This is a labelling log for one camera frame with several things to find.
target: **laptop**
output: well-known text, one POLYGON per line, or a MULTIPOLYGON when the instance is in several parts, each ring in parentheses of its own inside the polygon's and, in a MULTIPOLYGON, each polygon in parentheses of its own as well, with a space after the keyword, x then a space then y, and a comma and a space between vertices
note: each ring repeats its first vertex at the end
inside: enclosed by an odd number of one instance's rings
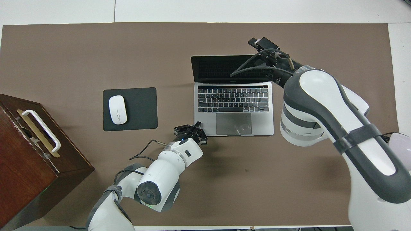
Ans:
POLYGON ((207 136, 274 134, 272 85, 268 77, 261 70, 230 77, 251 56, 191 57, 194 122, 201 122, 207 136))

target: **wooden box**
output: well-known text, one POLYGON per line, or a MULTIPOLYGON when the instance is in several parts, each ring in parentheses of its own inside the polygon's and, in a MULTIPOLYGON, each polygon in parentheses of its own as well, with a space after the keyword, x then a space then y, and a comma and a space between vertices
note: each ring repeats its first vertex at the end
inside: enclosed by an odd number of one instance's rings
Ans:
POLYGON ((43 217, 93 170, 41 104, 0 94, 1 231, 43 217))

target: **keyboard key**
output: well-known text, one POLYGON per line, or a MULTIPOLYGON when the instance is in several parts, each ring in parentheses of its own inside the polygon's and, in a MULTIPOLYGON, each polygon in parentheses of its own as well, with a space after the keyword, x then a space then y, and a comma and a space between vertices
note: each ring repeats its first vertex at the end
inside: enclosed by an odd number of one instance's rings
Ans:
POLYGON ((227 111, 242 111, 242 107, 220 107, 220 112, 227 112, 227 111))

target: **brown tabletop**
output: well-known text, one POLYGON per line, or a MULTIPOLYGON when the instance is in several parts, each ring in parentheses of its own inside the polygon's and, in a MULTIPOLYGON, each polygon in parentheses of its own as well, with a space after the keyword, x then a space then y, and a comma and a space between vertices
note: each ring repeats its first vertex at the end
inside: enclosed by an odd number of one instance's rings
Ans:
MULTIPOLYGON (((326 70, 370 105, 382 133, 398 130, 387 24, 109 23, 4 26, 0 93, 42 103, 96 168, 35 225, 84 226, 114 175, 150 139, 192 124, 190 56, 254 54, 267 37, 291 57, 326 70), (105 132, 105 89, 157 89, 158 128, 105 132)), ((302 148, 279 131, 283 90, 273 87, 275 134, 210 137, 180 176, 173 208, 157 213, 124 199, 134 225, 349 224, 350 175, 329 140, 302 148)), ((157 158, 162 147, 144 154, 157 158)), ((138 160, 148 166, 150 161, 138 160)))

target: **laptop trackpad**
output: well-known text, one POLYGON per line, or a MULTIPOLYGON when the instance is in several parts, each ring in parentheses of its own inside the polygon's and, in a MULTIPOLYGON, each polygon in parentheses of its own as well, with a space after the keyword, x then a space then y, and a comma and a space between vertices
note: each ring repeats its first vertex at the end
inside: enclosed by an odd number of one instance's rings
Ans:
POLYGON ((251 113, 217 113, 217 135, 251 135, 251 113))

